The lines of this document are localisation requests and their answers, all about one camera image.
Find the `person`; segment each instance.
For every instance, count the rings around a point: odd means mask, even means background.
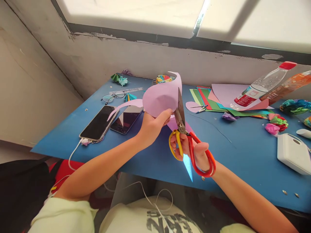
[[[55,196],[47,200],[33,219],[29,232],[94,232],[93,220],[97,210],[90,207],[88,202],[90,194],[114,175],[130,158],[150,146],[158,137],[161,128],[169,121],[171,114],[172,110],[167,109],[157,118],[153,118],[145,112],[138,134],[88,161],[69,176]],[[185,135],[181,135],[185,153],[189,152],[187,140]],[[172,138],[170,143],[176,149],[176,138]],[[209,169],[205,155],[208,146],[206,142],[194,144],[196,163],[203,171]],[[176,150],[177,156],[182,160],[178,152],[179,150]],[[222,233],[297,232],[290,221],[256,190],[219,162],[216,163],[216,167],[216,172],[211,179],[220,186],[252,228],[234,224],[222,228]],[[122,193],[126,196],[130,195],[129,190],[126,189]],[[123,203],[114,205],[102,221],[99,233],[201,232],[195,219],[185,216],[176,205],[171,206],[171,201],[161,197],[157,200],[156,197],[150,197],[149,200],[150,203],[143,198],[126,205]]]

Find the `blue table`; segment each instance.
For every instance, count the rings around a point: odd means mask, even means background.
[[[109,80],[31,151],[68,159],[80,140],[79,134],[105,104],[100,101],[103,95],[108,94],[109,91],[136,87],[143,87],[146,90],[152,83],[150,79],[124,76],[129,80],[125,87]],[[184,104],[193,101],[189,91],[193,88],[195,87],[183,85]],[[136,91],[132,94],[142,98],[144,92]],[[123,102],[123,99],[115,98],[110,105],[118,106]],[[310,213],[311,177],[300,175],[278,161],[277,138],[267,133],[263,126],[268,123],[268,120],[242,117],[236,122],[228,122],[221,116],[222,113],[217,112],[194,114],[185,107],[186,121],[201,141],[210,144],[210,151],[216,160],[232,170],[274,205]],[[72,160],[87,162],[135,136],[141,127],[142,118],[143,114],[126,135],[109,130],[101,143],[90,144],[87,147],[79,146]],[[306,128],[295,116],[286,116],[286,119],[289,123],[286,133],[296,135],[296,130]],[[212,179],[202,181],[191,167],[189,160],[185,159],[182,163],[173,157],[168,146],[170,133],[167,126],[163,127],[155,143],[135,155],[121,168],[121,171],[221,193],[221,189]],[[300,138],[308,147],[311,147],[311,141]]]

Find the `light green sleeve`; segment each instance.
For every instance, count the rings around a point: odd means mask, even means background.
[[[52,197],[32,220],[29,233],[94,233],[96,212],[88,201]]]
[[[255,233],[253,229],[240,223],[231,224],[221,228],[220,233]]]

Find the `hand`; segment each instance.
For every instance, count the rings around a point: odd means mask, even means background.
[[[159,133],[163,126],[165,126],[172,115],[173,111],[167,109],[163,111],[157,118],[154,118],[147,112],[144,113],[143,124],[140,131],[137,134],[137,138],[142,144],[143,148],[150,146],[156,138],[159,136]]]
[[[180,142],[184,154],[189,155],[189,142],[185,134],[180,134]],[[196,143],[193,139],[192,142],[194,146],[194,159],[197,167],[204,172],[208,171],[210,169],[210,165],[205,153],[205,151],[208,149],[209,146],[208,143],[206,142]],[[182,161],[182,156],[180,155],[179,149],[176,149],[177,145],[176,135],[172,136],[170,144],[173,150],[175,151],[175,155],[178,158],[178,160]]]

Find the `black smartphone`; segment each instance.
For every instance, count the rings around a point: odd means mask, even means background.
[[[139,108],[134,105],[128,106],[110,128],[119,133],[127,134],[143,109],[143,107]]]
[[[87,127],[85,127],[79,137],[92,141],[101,141],[119,112],[116,111],[115,114],[109,119],[109,121],[107,121],[110,113],[115,108],[116,107],[108,105],[103,106],[103,108],[96,114],[93,120],[87,125]]]

